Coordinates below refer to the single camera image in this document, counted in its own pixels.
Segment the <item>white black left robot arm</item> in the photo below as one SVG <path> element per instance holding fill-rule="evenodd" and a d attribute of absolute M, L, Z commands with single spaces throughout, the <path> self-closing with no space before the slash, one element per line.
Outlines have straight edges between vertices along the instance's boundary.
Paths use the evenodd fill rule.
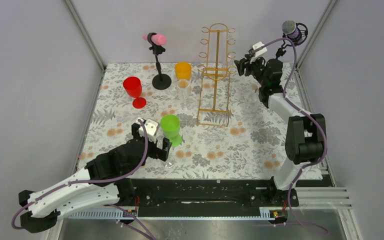
<path fill-rule="evenodd" d="M 147 158 L 167 161 L 172 143 L 157 138 L 159 124 L 139 118 L 131 126 L 132 139 L 97 155 L 73 175 L 44 190 L 18 194 L 21 209 L 11 221 L 14 229 L 40 233 L 77 212 L 106 205 L 137 204 L 130 176 Z"/>

